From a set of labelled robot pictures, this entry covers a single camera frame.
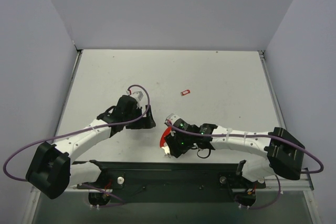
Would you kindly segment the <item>red handled keyring holder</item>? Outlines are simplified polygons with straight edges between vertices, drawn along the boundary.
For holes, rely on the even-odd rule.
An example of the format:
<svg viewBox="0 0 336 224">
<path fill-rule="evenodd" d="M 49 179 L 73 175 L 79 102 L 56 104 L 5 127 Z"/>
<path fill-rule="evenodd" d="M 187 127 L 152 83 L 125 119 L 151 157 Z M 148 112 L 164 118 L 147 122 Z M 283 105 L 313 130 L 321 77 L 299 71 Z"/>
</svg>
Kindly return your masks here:
<svg viewBox="0 0 336 224">
<path fill-rule="evenodd" d="M 174 131 L 172 130 L 172 128 L 169 126 L 162 134 L 161 138 L 160 138 L 160 143 L 159 143 L 159 147 L 164 151 L 164 155 L 166 157 L 171 158 L 171 151 L 170 151 L 170 147 L 168 146 L 167 143 L 167 139 L 169 137 L 173 137 L 174 136 Z"/>
</svg>

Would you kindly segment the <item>red key tag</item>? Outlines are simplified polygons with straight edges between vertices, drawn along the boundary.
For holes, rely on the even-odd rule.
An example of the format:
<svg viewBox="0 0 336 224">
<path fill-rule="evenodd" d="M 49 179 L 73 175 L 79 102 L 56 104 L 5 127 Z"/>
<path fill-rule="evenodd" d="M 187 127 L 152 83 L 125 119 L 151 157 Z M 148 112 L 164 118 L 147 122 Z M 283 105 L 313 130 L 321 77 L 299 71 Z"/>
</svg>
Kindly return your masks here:
<svg viewBox="0 0 336 224">
<path fill-rule="evenodd" d="M 190 90 L 189 89 L 187 89 L 187 90 L 184 90 L 184 91 L 182 91 L 181 92 L 181 96 L 185 96 L 185 95 L 187 95 L 187 94 L 190 94 Z"/>
</svg>

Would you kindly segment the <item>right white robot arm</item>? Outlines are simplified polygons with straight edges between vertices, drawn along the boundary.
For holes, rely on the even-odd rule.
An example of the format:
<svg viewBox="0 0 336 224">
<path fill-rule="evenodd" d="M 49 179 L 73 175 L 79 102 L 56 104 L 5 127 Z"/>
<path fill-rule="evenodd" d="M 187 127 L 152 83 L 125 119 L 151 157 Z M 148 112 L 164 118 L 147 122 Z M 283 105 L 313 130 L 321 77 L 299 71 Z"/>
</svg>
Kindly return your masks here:
<svg viewBox="0 0 336 224">
<path fill-rule="evenodd" d="M 216 124 L 190 125 L 177 115 L 170 115 L 165 124 L 170 132 L 164 137 L 168 154 L 178 158 L 189 150 L 231 150 L 256 155 L 256 160 L 239 163 L 237 176 L 250 182 L 278 175 L 299 180 L 305 148 L 281 127 L 271 132 L 243 132 Z"/>
</svg>

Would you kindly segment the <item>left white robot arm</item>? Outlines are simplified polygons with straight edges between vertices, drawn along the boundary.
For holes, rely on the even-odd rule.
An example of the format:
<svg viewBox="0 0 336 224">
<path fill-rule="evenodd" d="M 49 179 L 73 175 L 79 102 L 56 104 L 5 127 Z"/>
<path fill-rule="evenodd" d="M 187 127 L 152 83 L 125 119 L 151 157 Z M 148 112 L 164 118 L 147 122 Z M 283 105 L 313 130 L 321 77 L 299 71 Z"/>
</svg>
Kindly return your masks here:
<svg viewBox="0 0 336 224">
<path fill-rule="evenodd" d="M 140 106 L 143 93 L 123 95 L 117 105 L 99 114 L 78 134 L 55 144 L 40 144 L 26 173 L 26 180 L 48 198 L 59 197 L 66 188 L 91 183 L 96 188 L 106 185 L 108 175 L 92 162 L 75 164 L 83 153 L 124 129 L 152 129 L 156 126 L 151 108 Z"/>
</svg>

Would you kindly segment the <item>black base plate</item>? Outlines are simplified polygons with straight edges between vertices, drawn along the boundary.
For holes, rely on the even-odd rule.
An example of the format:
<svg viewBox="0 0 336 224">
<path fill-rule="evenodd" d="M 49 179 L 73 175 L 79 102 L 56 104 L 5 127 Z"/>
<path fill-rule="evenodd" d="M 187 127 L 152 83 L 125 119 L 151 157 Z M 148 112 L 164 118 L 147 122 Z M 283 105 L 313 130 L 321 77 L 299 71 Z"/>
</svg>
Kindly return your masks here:
<svg viewBox="0 0 336 224">
<path fill-rule="evenodd" d="M 237 193 L 264 189 L 237 175 L 238 164 L 95 162 L 102 173 L 90 186 L 89 203 L 100 207 L 124 203 L 232 202 Z"/>
</svg>

